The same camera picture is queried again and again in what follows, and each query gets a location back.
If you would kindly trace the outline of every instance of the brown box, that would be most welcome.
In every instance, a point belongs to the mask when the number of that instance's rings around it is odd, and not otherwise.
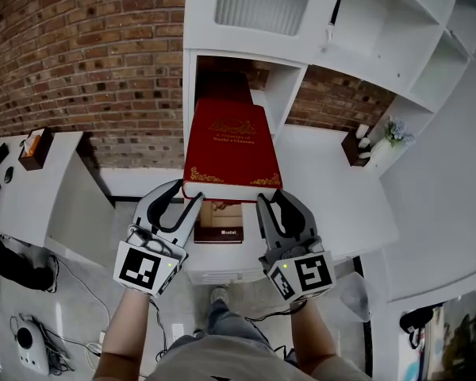
[[[342,148],[346,153],[349,165],[351,165],[352,167],[364,167],[370,160],[370,158],[358,158],[359,153],[370,151],[370,145],[363,149],[358,148],[358,139],[356,138],[356,131],[350,131],[349,134],[344,138],[344,141],[342,141]]]
[[[35,129],[30,132],[29,137],[32,135],[34,131],[38,131],[40,129]],[[46,157],[48,156],[49,149],[51,147],[51,143],[53,142],[53,135],[51,130],[48,127],[44,128],[44,131],[40,135],[40,141],[37,144],[33,155],[31,156],[23,156],[25,152],[25,148],[21,150],[19,155],[19,163],[23,165],[23,167],[27,171],[35,171],[37,169],[42,169],[44,166],[44,162]]]

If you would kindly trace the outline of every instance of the book cover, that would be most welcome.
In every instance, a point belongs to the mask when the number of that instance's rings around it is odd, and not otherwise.
[[[240,244],[243,240],[241,203],[203,202],[194,225],[194,243]]]
[[[264,108],[212,98],[198,100],[190,130],[182,191],[209,200],[271,199],[282,179]]]

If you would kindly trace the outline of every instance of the white device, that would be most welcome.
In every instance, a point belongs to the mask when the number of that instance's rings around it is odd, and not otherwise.
[[[21,363],[39,374],[49,375],[46,344],[37,325],[32,321],[23,321],[17,330],[16,341]]]
[[[164,183],[137,204],[127,241],[120,241],[113,279],[158,297],[182,269],[188,258],[185,243],[194,226],[204,195],[199,193],[184,209],[173,227],[160,224],[171,199],[182,187],[182,180]],[[280,206],[280,229],[271,209]],[[264,274],[288,303],[313,298],[336,284],[332,256],[323,248],[310,210],[289,192],[277,190],[272,201],[260,194],[256,211],[267,252],[259,261]]]

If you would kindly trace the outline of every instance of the shoe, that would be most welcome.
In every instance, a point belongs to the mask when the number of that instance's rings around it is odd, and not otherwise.
[[[210,304],[213,304],[215,301],[218,301],[219,299],[224,301],[226,305],[229,303],[228,292],[223,287],[213,288],[212,293],[209,296]]]
[[[58,281],[58,271],[60,270],[60,265],[58,264],[58,260],[54,255],[50,255],[48,257],[48,268],[51,269],[53,273],[53,283],[51,286],[46,290],[46,292],[49,292],[50,294],[54,294],[56,292],[56,283]]]

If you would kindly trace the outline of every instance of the white table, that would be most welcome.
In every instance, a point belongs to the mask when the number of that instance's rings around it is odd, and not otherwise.
[[[353,257],[398,239],[379,179],[351,167],[340,143],[346,133],[285,125],[275,145],[284,189],[314,214],[317,231],[334,260]],[[191,235],[184,267],[194,283],[249,282],[264,277],[266,251],[255,204],[243,204],[242,244],[195,244]]]
[[[26,136],[2,137],[9,155],[0,164],[0,233],[64,256],[109,265],[114,209],[76,152],[83,133],[56,133],[44,167],[19,163]],[[4,183],[8,167],[13,179]]]

